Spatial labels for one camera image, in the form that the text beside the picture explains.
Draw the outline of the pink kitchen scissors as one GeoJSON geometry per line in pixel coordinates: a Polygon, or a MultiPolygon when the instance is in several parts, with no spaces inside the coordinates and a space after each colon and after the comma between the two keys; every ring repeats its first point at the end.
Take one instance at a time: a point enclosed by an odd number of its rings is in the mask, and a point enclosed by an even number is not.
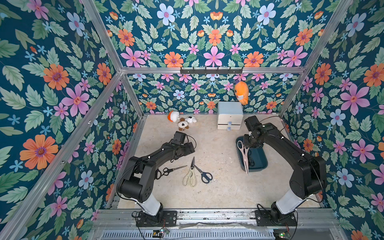
{"type": "Polygon", "coordinates": [[[249,147],[245,146],[242,141],[237,141],[237,147],[242,154],[245,172],[248,175],[249,174],[249,159],[248,159],[249,147]]]}

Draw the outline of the large black scissors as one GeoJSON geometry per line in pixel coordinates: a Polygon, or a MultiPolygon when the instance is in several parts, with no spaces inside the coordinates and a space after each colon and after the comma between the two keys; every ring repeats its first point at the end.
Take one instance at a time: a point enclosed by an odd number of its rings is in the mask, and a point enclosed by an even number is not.
{"type": "Polygon", "coordinates": [[[255,162],[252,158],[248,158],[248,163],[249,163],[249,168],[254,168],[255,167],[255,162]]]}

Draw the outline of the blue handled scissors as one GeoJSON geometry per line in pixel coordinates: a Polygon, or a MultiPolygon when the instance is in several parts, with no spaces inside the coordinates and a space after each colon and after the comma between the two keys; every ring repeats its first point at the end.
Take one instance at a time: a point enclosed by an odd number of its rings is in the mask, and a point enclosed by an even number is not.
{"type": "Polygon", "coordinates": [[[213,180],[213,175],[209,172],[204,172],[196,165],[194,165],[195,169],[201,174],[201,179],[204,184],[209,184],[213,180]]]}

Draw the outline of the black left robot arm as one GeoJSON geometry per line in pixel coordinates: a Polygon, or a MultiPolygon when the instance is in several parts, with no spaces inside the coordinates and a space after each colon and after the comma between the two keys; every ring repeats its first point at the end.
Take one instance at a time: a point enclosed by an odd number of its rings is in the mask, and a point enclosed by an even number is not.
{"type": "Polygon", "coordinates": [[[117,183],[117,194],[124,200],[136,202],[145,214],[157,216],[162,204],[154,197],[152,191],[158,168],[194,152],[193,143],[165,143],[147,156],[131,157],[117,183]]]}

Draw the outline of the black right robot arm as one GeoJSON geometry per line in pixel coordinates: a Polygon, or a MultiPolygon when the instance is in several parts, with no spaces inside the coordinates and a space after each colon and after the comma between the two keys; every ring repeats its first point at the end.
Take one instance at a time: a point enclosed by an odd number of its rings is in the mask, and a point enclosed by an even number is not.
{"type": "Polygon", "coordinates": [[[324,190],[327,186],[326,161],[318,156],[301,150],[278,128],[271,124],[262,124],[256,116],[245,119],[245,126],[250,132],[244,135],[246,147],[257,149],[264,144],[272,147],[292,167],[290,189],[271,205],[271,216],[281,218],[291,214],[309,196],[324,190]]]}

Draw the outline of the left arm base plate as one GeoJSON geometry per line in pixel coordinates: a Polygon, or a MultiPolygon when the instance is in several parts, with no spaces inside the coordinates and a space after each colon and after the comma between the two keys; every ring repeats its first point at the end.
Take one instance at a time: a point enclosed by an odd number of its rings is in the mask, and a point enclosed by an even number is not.
{"type": "Polygon", "coordinates": [[[156,216],[145,214],[143,211],[133,215],[137,227],[174,227],[177,225],[177,211],[160,211],[156,216]]]}

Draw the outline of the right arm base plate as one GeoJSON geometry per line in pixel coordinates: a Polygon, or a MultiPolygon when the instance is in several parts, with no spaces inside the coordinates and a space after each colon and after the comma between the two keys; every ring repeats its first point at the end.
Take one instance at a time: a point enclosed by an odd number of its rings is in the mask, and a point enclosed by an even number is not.
{"type": "Polygon", "coordinates": [[[295,227],[297,218],[294,213],[282,215],[275,210],[256,210],[256,222],[259,227],[295,227]]]}

